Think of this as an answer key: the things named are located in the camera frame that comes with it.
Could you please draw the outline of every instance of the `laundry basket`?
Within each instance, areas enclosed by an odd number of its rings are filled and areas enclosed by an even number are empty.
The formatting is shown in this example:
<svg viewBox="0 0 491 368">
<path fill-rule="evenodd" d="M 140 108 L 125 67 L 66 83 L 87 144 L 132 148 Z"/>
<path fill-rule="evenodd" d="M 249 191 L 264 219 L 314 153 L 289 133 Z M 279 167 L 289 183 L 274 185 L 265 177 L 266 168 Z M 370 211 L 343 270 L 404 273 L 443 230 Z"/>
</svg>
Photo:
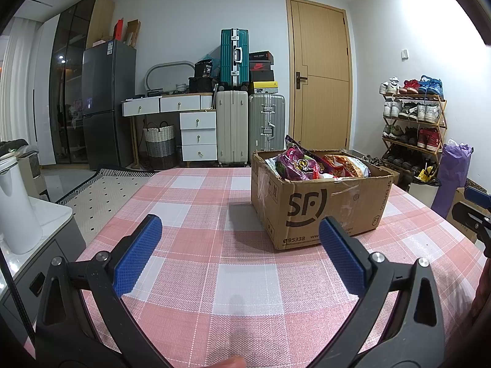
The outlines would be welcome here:
<svg viewBox="0 0 491 368">
<path fill-rule="evenodd" d="M 169 126 L 166 121 L 160 123 L 158 128 L 149 128 L 149 125 L 156 126 L 156 124 L 150 122 L 144 131 L 150 166 L 154 170 L 167 170 L 176 167 L 174 126 Z"/>
</svg>

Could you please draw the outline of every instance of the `silver suitcase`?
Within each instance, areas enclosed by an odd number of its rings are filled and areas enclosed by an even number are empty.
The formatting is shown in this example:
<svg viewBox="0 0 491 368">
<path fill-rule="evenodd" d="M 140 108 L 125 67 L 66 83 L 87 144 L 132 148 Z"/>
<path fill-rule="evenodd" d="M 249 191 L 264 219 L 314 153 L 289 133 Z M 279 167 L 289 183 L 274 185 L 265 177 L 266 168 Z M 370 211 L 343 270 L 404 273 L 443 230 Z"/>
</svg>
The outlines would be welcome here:
<svg viewBox="0 0 491 368">
<path fill-rule="evenodd" d="M 285 143 L 285 97 L 253 94 L 249 97 L 249 157 L 254 151 L 282 150 Z"/>
<path fill-rule="evenodd" d="M 217 148 L 219 163 L 247 163 L 249 126 L 247 92 L 217 93 Z"/>
</svg>

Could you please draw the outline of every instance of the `tablecloth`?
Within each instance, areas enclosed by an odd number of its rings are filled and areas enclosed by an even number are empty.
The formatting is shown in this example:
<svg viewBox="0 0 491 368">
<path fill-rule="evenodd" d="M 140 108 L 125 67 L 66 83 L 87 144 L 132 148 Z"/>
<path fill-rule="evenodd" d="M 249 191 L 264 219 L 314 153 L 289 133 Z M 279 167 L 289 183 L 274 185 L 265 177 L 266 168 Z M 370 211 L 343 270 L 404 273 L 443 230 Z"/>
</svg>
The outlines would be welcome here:
<svg viewBox="0 0 491 368">
<path fill-rule="evenodd" d="M 133 195 L 80 260 L 111 250 L 148 213 L 163 233 L 136 286 L 122 300 L 175 367 L 241 354 L 249 367 L 305 367 L 346 319 L 347 292 L 321 246 L 276 251 L 250 202 L 250 168 L 172 169 Z M 468 330 L 482 253 L 414 197 L 392 186 L 377 229 L 358 236 L 392 262 L 427 257 L 443 309 L 447 349 Z M 89 292 L 89 311 L 116 348 Z M 391 292 L 364 349 L 376 344 L 395 301 Z"/>
</svg>

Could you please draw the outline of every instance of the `silver screw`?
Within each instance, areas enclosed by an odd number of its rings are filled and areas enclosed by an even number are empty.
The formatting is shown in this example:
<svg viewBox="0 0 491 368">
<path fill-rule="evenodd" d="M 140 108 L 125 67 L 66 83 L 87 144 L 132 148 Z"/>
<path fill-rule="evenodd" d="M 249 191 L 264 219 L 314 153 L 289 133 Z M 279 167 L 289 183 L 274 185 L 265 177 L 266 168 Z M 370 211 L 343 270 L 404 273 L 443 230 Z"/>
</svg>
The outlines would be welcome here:
<svg viewBox="0 0 491 368">
<path fill-rule="evenodd" d="M 51 265 L 60 265 L 62 262 L 62 259 L 60 256 L 53 257 L 53 260 L 51 260 Z"/>
<path fill-rule="evenodd" d="M 98 262 L 105 262 L 107 258 L 109 257 L 109 252 L 99 252 L 95 255 L 95 260 Z"/>
<path fill-rule="evenodd" d="M 382 263 L 385 260 L 385 256 L 380 252 L 375 252 L 372 254 L 372 260 L 375 263 Z"/>
<path fill-rule="evenodd" d="M 428 261 L 427 258 L 421 257 L 420 259 L 418 259 L 418 264 L 421 267 L 428 267 L 430 265 L 430 262 Z"/>
</svg>

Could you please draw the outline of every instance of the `white curtain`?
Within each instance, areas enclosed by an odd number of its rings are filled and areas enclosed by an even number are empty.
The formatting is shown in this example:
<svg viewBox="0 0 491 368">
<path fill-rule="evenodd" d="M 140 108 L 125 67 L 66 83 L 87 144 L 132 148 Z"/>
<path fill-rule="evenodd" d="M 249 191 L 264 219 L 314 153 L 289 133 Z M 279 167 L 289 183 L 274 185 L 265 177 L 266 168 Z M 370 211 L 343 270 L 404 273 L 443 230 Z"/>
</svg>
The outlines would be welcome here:
<svg viewBox="0 0 491 368">
<path fill-rule="evenodd" d="M 29 59 L 39 23 L 14 18 L 0 78 L 0 140 L 29 140 L 28 77 Z"/>
</svg>

